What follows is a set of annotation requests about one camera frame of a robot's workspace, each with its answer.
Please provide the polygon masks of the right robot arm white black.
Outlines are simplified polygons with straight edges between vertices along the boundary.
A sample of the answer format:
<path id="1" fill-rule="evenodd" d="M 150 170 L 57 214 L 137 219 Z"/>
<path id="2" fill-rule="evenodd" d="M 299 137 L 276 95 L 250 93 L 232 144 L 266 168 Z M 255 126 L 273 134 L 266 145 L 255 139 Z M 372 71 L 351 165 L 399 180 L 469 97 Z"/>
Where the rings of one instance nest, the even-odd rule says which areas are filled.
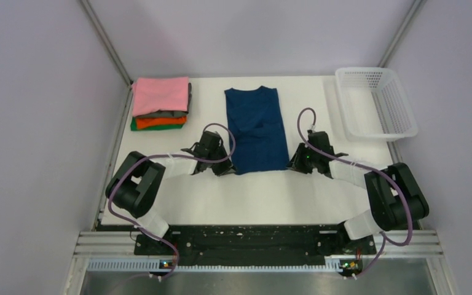
<path id="1" fill-rule="evenodd" d="M 406 246 L 413 236 L 413 222 L 429 214 L 429 206 L 410 168 L 395 163 L 376 168 L 346 153 L 336 153 L 326 132 L 308 132 L 289 161 L 287 168 L 303 174 L 314 171 L 336 180 L 345 181 L 367 192 L 369 208 L 339 225 L 336 246 L 343 253 L 354 252 L 361 238 L 407 227 L 401 242 L 389 237 L 386 241 Z"/>

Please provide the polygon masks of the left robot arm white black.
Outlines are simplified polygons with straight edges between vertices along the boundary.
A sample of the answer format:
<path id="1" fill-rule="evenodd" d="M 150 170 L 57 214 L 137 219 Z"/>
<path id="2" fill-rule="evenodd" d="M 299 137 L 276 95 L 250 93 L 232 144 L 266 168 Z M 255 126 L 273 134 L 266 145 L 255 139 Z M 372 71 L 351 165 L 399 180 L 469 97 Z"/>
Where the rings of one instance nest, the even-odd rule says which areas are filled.
<path id="1" fill-rule="evenodd" d="M 108 209 L 116 207 L 127 212 L 124 219 L 149 232 L 149 246 L 158 254 L 172 247 L 167 234 L 169 224 L 153 208 L 163 180 L 178 176 L 193 176 L 210 169 L 216 176 L 237 172 L 216 132 L 204 131 L 200 140 L 179 152 L 148 158 L 138 151 L 126 156 L 106 186 Z"/>

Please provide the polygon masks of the dark blue t shirt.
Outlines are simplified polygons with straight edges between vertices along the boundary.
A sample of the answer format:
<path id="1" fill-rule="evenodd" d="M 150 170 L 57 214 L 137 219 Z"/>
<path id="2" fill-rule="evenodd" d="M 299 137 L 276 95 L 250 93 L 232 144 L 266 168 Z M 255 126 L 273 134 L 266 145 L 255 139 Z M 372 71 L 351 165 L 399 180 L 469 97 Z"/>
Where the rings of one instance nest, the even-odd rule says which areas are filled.
<path id="1" fill-rule="evenodd" d="M 224 94 L 235 173 L 286 170 L 289 152 L 277 89 L 230 88 Z"/>

